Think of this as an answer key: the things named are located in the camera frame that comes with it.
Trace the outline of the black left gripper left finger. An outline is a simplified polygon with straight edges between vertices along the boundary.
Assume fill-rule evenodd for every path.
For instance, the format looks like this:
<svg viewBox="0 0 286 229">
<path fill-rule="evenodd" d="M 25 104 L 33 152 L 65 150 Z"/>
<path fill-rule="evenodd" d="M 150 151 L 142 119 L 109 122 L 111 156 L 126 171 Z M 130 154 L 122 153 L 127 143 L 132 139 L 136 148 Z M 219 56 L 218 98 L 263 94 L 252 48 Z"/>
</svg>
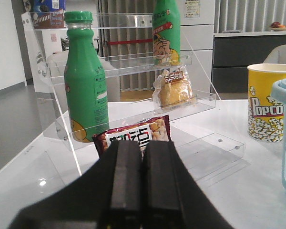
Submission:
<svg viewBox="0 0 286 229">
<path fill-rule="evenodd" d="M 82 176 L 23 208 L 11 229 L 138 229 L 141 226 L 141 152 L 115 141 Z"/>
</svg>

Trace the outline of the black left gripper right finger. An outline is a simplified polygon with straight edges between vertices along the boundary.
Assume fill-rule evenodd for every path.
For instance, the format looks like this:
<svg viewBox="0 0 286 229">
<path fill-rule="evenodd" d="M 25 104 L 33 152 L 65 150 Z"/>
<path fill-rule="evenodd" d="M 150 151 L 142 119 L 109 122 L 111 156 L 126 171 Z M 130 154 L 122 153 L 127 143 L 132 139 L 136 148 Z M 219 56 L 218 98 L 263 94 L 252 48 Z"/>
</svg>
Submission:
<svg viewBox="0 0 286 229">
<path fill-rule="evenodd" d="M 143 228 L 232 228 L 192 178 L 173 142 L 147 145 L 142 175 Z"/>
</svg>

